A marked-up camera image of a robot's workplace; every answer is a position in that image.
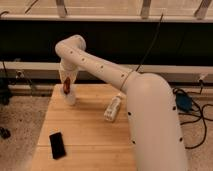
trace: wooden table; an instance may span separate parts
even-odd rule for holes
[[[114,123],[103,113],[118,90],[108,84],[78,84],[69,106],[56,85],[32,162],[32,171],[135,171],[125,96]],[[67,155],[52,158],[49,135],[61,132]]]

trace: floor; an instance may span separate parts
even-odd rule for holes
[[[0,138],[0,170],[28,171],[50,97],[14,96],[0,107],[0,126],[11,137]]]
[[[0,138],[0,170],[28,171],[45,117],[50,97],[14,96],[8,106],[0,107],[0,126],[11,131],[7,140]],[[213,103],[213,99],[200,104]],[[213,118],[213,107],[205,115]],[[192,119],[180,117],[181,121]],[[205,143],[197,149],[187,150],[190,171],[213,171],[213,122],[207,121],[208,134]],[[203,124],[182,126],[185,144],[198,143],[203,136]]]

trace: black wall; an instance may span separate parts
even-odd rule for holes
[[[87,52],[121,64],[137,64],[158,23],[0,20],[0,57],[58,62],[55,44],[82,35]],[[145,64],[213,66],[213,24],[162,23]]]

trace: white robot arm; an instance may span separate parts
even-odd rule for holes
[[[64,69],[80,66],[127,97],[131,141],[138,171],[187,171],[187,157],[172,90],[155,74],[131,69],[86,53],[75,35],[57,43]]]

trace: wire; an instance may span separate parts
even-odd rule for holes
[[[187,96],[189,96],[188,92],[185,92],[183,89],[180,89],[180,88],[174,88],[173,89],[173,93],[174,94],[177,94],[177,93],[180,93],[180,92],[185,94],[185,95],[187,95]],[[197,117],[197,119],[196,120],[192,120],[192,121],[182,122],[181,125],[193,124],[193,123],[196,123],[196,122],[199,122],[200,120],[202,120],[203,127],[204,127],[204,134],[203,134],[203,137],[202,137],[202,139],[201,139],[201,141],[199,143],[197,143],[196,145],[193,145],[193,146],[188,146],[188,147],[186,146],[185,147],[186,149],[195,149],[195,148],[201,146],[205,142],[206,137],[207,137],[208,128],[207,128],[207,125],[206,125],[206,121],[213,122],[213,119],[210,119],[210,118],[207,118],[207,117],[204,116],[205,108],[206,107],[213,107],[213,104],[205,104],[202,107],[200,107],[199,104],[196,103],[193,99],[192,99],[192,104],[197,108],[197,110],[192,110],[192,111],[199,112],[199,115],[193,114],[193,113],[179,113],[179,115],[193,116],[193,117]]]
[[[200,90],[199,92],[194,92],[194,91],[188,91],[188,94],[202,94],[203,92],[203,88],[204,88],[204,81],[203,80],[199,80],[199,84],[200,84]]]
[[[33,83],[33,81],[23,71],[19,71],[19,72],[16,71],[16,82],[15,82],[15,84],[17,83],[17,80],[19,80],[19,79],[23,79],[24,81],[26,81],[26,83],[30,87],[31,96],[33,96],[33,92],[36,91],[36,85]]]
[[[31,10],[31,8],[38,2],[39,0],[35,0],[35,1],[33,1],[31,4],[30,4],[30,6],[25,10],[25,14],[27,14],[30,10]]]
[[[2,11],[1,13],[0,13],[0,19],[2,18],[2,15],[4,15],[4,14],[9,14],[10,12],[9,11]]]
[[[2,58],[2,65],[3,65],[3,68],[4,68],[4,74],[5,74],[5,78],[7,79],[7,84],[10,83],[10,80],[9,80],[9,76],[8,76],[8,72],[7,72],[7,69],[5,67],[5,62],[4,62],[4,59]]]
[[[151,52],[151,50],[152,50],[152,48],[153,48],[153,46],[154,46],[154,44],[155,44],[157,38],[158,38],[162,20],[163,20],[163,13],[161,14],[160,20],[159,20],[158,25],[157,25],[157,27],[156,27],[155,35],[154,35],[154,37],[153,37],[153,39],[152,39],[152,41],[151,41],[151,43],[150,43],[150,46],[149,46],[149,48],[147,49],[145,55],[144,55],[143,58],[141,59],[139,65],[138,65],[138,67],[136,68],[135,71],[138,71],[138,70],[140,69],[140,67],[143,65],[144,61],[145,61],[145,60],[147,59],[147,57],[149,56],[149,54],[150,54],[150,52]]]
[[[189,32],[189,26],[185,26],[184,31],[183,31],[183,35],[181,36],[182,39],[180,40],[180,43],[179,43],[179,45],[178,45],[178,47],[177,47],[177,50],[176,50],[176,55],[178,55],[178,56],[181,55],[181,54],[180,54],[180,49],[181,49],[182,46],[183,46],[183,42],[184,42],[184,40],[185,40],[186,35],[188,34],[188,32]]]

